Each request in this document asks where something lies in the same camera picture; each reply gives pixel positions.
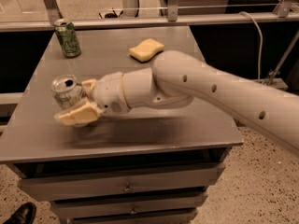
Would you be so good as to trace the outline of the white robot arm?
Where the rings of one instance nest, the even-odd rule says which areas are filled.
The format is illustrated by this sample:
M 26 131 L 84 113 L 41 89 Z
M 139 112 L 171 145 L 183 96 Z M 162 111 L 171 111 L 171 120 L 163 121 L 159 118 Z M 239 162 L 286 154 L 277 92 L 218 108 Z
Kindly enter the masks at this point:
M 72 75 L 52 81 L 62 108 L 54 118 L 65 126 L 83 126 L 102 116 L 134 108 L 179 108 L 202 99 L 273 140 L 299 153 L 299 96 L 222 72 L 186 53 L 169 50 L 148 68 L 106 75 L 81 83 Z

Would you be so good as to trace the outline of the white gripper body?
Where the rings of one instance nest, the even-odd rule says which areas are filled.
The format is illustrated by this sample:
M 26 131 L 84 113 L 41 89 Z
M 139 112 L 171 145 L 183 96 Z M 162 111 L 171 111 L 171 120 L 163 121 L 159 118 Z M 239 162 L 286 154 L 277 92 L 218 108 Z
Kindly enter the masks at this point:
M 123 73 L 105 75 L 95 82 L 92 97 L 105 116 L 117 116 L 130 111 L 124 98 Z

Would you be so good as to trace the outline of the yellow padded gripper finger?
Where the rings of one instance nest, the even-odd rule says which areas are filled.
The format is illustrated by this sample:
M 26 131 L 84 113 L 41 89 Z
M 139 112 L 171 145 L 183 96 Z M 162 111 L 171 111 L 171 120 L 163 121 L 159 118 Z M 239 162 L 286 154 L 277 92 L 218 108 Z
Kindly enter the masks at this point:
M 85 93 L 88 98 L 92 97 L 93 89 L 94 89 L 96 82 L 97 82 L 97 80 L 94 78 L 84 80 L 81 82 L 82 88 L 83 88 L 83 90 L 85 90 Z
M 54 119 L 64 126 L 86 125 L 100 118 L 102 109 L 89 99 L 84 98 L 71 108 L 54 115 Z

